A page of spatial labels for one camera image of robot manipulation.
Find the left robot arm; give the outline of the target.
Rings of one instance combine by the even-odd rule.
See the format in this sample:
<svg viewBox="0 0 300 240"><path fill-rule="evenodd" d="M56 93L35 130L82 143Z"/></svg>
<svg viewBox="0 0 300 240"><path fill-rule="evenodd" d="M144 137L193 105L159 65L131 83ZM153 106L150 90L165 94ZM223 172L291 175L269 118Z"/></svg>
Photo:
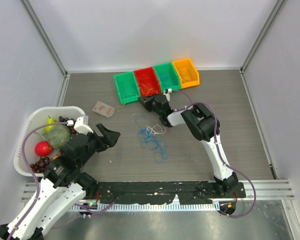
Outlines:
<svg viewBox="0 0 300 240"><path fill-rule="evenodd" d="M36 191L20 214L10 223L0 225L3 240L42 240L57 219L72 205L85 198L92 199L97 192L98 182L82 167L95 154L114 147L121 134L96 126L101 136L93 130L78 131L62 148L36 180Z"/></svg>

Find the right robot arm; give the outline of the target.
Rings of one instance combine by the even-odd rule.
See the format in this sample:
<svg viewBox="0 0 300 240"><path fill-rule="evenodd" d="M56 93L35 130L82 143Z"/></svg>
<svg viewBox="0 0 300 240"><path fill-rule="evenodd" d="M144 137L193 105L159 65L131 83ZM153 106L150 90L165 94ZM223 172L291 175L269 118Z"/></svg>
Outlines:
<svg viewBox="0 0 300 240"><path fill-rule="evenodd" d="M213 168L216 193L226 198L234 192L239 180L227 160L221 144L220 122L209 104L195 102L180 109L172 109L169 100L163 94L140 96L138 101L148 112L155 112L164 127L172 128L185 124L207 152Z"/></svg>

